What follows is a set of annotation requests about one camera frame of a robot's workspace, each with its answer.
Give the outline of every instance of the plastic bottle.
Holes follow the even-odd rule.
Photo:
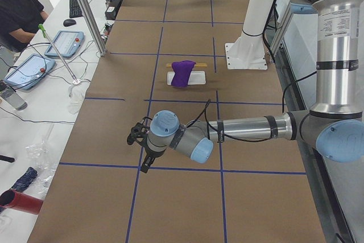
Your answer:
[[[0,97],[7,101],[16,110],[23,110],[28,106],[21,96],[5,84],[3,80],[0,81]]]

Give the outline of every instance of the tablet device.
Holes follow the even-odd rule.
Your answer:
[[[4,82],[15,89],[31,89],[45,77],[54,67],[55,63],[53,59],[32,54],[20,66],[8,74]]]
[[[82,31],[59,31],[53,43],[63,58],[71,58],[80,48],[80,45],[82,45],[84,37],[85,35]],[[51,58],[59,58],[52,45],[47,48],[44,54]]]

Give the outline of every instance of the warning label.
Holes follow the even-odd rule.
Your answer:
[[[334,11],[318,16],[318,40],[359,36],[359,10],[357,8]]]

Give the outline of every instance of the blue joint cap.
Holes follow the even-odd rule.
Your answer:
[[[317,14],[317,10],[308,4],[291,2],[291,13],[293,14]]]
[[[316,149],[335,162],[353,162],[364,155],[364,123],[344,120],[326,127],[316,139]]]
[[[174,134],[180,125],[175,113],[162,110],[154,115],[150,130],[159,137],[167,137]]]
[[[214,144],[207,138],[203,138],[193,149],[191,159],[198,163],[205,163],[212,152]]]

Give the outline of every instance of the person's arm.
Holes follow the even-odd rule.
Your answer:
[[[29,43],[35,35],[31,32],[24,31],[22,28],[9,32],[9,34],[22,43]]]
[[[45,11],[41,11],[40,15],[42,16],[44,21],[46,21],[46,19],[48,18],[48,14]]]

